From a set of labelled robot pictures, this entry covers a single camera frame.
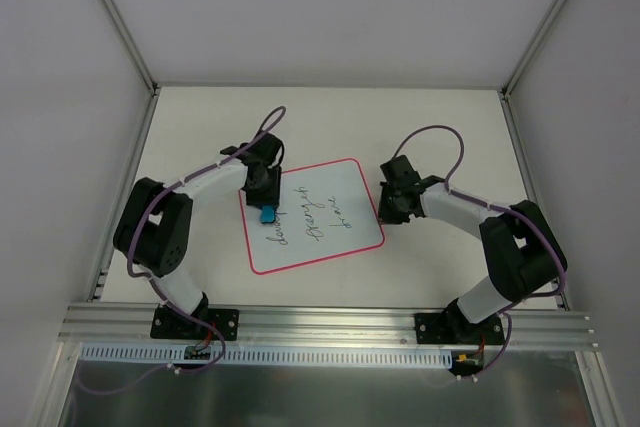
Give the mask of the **blue bone-shaped eraser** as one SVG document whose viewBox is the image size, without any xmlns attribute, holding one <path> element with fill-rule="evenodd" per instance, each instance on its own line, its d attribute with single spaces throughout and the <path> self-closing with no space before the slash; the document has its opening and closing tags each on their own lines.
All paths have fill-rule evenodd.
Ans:
<svg viewBox="0 0 640 427">
<path fill-rule="evenodd" d="M 263 205 L 261 207 L 259 220 L 261 224 L 273 224 L 276 221 L 276 207 Z"/>
</svg>

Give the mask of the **pink framed whiteboard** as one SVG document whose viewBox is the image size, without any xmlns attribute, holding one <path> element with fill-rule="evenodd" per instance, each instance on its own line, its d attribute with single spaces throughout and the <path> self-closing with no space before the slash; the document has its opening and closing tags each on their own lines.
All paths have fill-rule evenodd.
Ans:
<svg viewBox="0 0 640 427">
<path fill-rule="evenodd" d="M 249 266 L 268 275 L 384 245 L 361 164 L 344 158 L 285 171 L 275 222 L 239 196 Z"/>
</svg>

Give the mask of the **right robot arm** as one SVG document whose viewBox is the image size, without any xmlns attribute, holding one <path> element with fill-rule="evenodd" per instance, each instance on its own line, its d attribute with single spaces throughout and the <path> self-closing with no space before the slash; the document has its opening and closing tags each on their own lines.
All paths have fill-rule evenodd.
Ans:
<svg viewBox="0 0 640 427">
<path fill-rule="evenodd" d="M 483 201 L 444 178 L 422 178 L 404 155 L 380 166 L 384 180 L 378 220 L 401 225 L 413 219 L 444 222 L 478 239 L 486 276 L 428 323 L 416 324 L 420 343 L 478 343 L 498 315 L 556 280 L 566 280 L 567 260 L 539 206 Z"/>
</svg>

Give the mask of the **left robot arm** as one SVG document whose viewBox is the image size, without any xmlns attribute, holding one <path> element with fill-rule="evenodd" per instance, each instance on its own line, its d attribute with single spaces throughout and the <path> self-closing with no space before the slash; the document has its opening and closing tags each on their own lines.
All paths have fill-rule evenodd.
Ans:
<svg viewBox="0 0 640 427">
<path fill-rule="evenodd" d="M 261 131 L 240 146 L 220 151 L 222 158 L 172 183 L 142 178 L 134 184 L 113 237 L 127 260 L 128 274 L 149 281 L 161 306 L 174 314 L 173 325 L 187 338 L 208 326 L 209 301 L 181 267 L 194 214 L 228 193 L 244 193 L 260 210 L 260 222 L 273 224 L 280 204 L 285 147 Z"/>
</svg>

